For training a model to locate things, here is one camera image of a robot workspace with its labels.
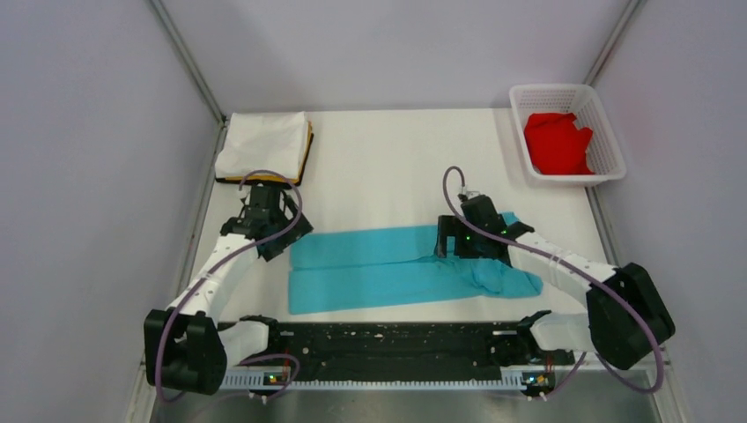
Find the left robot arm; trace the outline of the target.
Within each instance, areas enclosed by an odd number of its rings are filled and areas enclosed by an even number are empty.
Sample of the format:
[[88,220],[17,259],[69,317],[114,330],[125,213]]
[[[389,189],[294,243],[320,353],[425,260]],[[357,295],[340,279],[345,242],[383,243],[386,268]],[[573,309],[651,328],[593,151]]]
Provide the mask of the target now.
[[240,213],[221,226],[202,269],[167,308],[144,319],[146,377],[158,397],[166,389],[212,395],[229,368],[252,356],[266,365],[281,356],[277,320],[256,315],[224,323],[220,317],[255,263],[280,256],[313,227],[297,187],[239,192]]

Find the teal t shirt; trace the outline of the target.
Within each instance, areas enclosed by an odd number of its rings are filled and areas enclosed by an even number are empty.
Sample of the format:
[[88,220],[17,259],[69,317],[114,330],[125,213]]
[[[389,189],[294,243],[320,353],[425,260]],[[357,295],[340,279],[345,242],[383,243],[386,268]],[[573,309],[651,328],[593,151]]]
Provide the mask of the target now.
[[401,226],[310,234],[292,245],[288,308],[293,315],[379,308],[477,296],[537,297],[543,281],[492,258],[460,258],[453,241],[440,258],[437,227]]

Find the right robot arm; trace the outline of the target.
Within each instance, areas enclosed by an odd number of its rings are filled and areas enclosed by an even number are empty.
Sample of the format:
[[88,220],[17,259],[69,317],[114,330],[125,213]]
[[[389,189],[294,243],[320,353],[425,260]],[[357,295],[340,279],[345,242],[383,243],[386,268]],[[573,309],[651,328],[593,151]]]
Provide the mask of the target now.
[[485,259],[521,275],[536,276],[574,299],[582,311],[539,311],[523,319],[516,339],[519,356],[539,363],[551,351],[593,353],[607,367],[629,370],[645,358],[664,367],[662,347],[676,326],[648,271],[639,264],[622,267],[591,261],[547,241],[521,221],[509,222],[486,195],[459,197],[451,214],[437,223],[434,252]]

